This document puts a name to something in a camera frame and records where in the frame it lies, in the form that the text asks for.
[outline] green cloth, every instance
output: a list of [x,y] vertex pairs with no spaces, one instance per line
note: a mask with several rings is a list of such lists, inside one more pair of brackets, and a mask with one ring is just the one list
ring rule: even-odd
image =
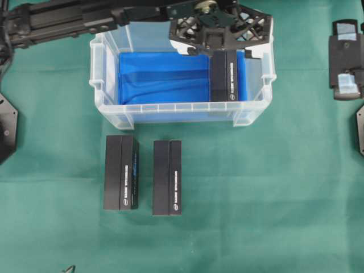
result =
[[[363,102],[328,87],[332,22],[363,22],[360,0],[242,3],[274,16],[271,106],[244,128],[137,125],[132,212],[102,210],[105,138],[120,132],[94,106],[92,36],[16,51],[2,83],[19,131],[0,166],[1,272],[364,272]],[[151,216],[157,139],[183,141],[181,217]]]

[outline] blue liner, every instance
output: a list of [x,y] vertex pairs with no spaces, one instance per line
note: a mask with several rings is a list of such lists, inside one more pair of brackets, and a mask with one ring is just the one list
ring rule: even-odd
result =
[[[209,58],[178,53],[121,53],[119,104],[210,101]],[[245,58],[238,52],[239,97],[245,101]]]

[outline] black rectangular box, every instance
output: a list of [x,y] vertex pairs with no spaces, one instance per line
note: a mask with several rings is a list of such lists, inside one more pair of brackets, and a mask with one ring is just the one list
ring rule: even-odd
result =
[[215,51],[210,60],[210,101],[238,100],[237,51]]
[[131,135],[106,137],[104,209],[138,207],[138,142]]
[[227,101],[238,101],[238,60],[236,50],[226,51]]
[[181,214],[181,172],[181,141],[155,141],[153,215]]

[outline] black hexagonal plate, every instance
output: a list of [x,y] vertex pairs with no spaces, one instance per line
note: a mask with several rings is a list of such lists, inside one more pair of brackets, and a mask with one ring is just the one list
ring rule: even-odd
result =
[[364,155],[364,106],[357,112],[360,153]]
[[16,150],[18,111],[0,94],[0,164]]

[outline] clear plastic bin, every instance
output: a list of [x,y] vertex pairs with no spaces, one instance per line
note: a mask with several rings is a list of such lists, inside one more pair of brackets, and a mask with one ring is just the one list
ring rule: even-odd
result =
[[270,44],[247,48],[257,59],[246,59],[247,101],[176,104],[118,105],[119,54],[121,52],[175,52],[168,40],[169,23],[131,23],[97,34],[90,42],[90,85],[97,109],[116,128],[133,130],[134,123],[233,121],[252,124],[272,101],[276,79],[273,37]]

